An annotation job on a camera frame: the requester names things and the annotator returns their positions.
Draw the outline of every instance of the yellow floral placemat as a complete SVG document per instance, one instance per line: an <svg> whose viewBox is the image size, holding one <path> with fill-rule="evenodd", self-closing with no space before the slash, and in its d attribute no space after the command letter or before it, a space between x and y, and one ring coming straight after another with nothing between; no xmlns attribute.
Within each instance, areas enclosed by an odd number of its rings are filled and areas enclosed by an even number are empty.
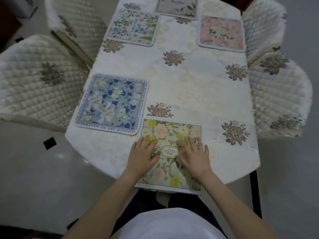
<svg viewBox="0 0 319 239"><path fill-rule="evenodd" d="M203 136L203 130L203 127L195 122L145 116L137 140L146 135L150 136L148 143L158 139L152 156L160 154L160 159L141 177L135 187L200 194L200 183L188 173L177 156L183 151L178 140L184 139L188 142L188 135L196 140L198 136Z"/></svg>

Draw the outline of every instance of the table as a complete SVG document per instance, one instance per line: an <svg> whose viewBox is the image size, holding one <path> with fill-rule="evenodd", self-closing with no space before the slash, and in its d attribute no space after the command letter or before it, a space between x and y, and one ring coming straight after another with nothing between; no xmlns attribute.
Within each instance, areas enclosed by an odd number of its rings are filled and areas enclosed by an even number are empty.
<svg viewBox="0 0 319 239"><path fill-rule="evenodd" d="M128 5L152 13L157 0L120 0L117 9ZM198 8L203 15L241 18L238 9L219 0L198 0ZM260 166L246 56L199 47L196 26L197 21L162 15L152 47L105 40L84 89L94 74L147 80L144 115L201 122L212 169L229 183ZM78 107L66 139L93 166L118 178L136 136L77 127L77 113Z"/></svg>

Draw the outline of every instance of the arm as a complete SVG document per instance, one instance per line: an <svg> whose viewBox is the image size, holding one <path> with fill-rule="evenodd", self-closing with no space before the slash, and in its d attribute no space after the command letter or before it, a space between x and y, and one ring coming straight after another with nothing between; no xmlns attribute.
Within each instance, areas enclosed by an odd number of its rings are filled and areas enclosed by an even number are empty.
<svg viewBox="0 0 319 239"><path fill-rule="evenodd" d="M150 159L157 140L148 145L149 136L141 137L131 148L127 166L122 175L104 192L63 239L109 238L117 216L131 188L158 161L159 155Z"/></svg>
<svg viewBox="0 0 319 239"><path fill-rule="evenodd" d="M203 148L200 137L198 147L188 136L190 147L180 141L185 152L179 159L188 172L198 179L218 208L223 213L237 239L276 238L266 224L252 212L226 185L213 173L209 162L207 145Z"/></svg>

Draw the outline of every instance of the black pants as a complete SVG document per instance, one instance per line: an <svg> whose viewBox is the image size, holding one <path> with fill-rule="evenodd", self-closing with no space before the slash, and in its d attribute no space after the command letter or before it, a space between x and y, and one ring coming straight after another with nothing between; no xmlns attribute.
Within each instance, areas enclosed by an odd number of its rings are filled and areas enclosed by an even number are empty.
<svg viewBox="0 0 319 239"><path fill-rule="evenodd" d="M208 207L201 201L201 199L197 195L183 193L171 194L171 197L168 202L168 207L184 208L194 212L195 214L204 218L214 227L219 229L226 237L225 233L221 229L213 213L208 209ZM139 190L132 199L132 201L129 203L129 205L126 207L123 214L117 219L111 236L114 233L116 233L127 222L129 222L135 216L137 216L139 213L160 209L166 209L166 207L161 205L156 200L156 192Z"/></svg>

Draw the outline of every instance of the white shirt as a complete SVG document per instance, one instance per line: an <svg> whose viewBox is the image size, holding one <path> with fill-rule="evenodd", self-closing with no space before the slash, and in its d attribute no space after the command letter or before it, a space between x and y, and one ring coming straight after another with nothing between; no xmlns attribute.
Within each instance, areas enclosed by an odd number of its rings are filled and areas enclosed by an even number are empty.
<svg viewBox="0 0 319 239"><path fill-rule="evenodd" d="M182 208L169 208L138 214L111 239L168 239L226 237L208 221Z"/></svg>

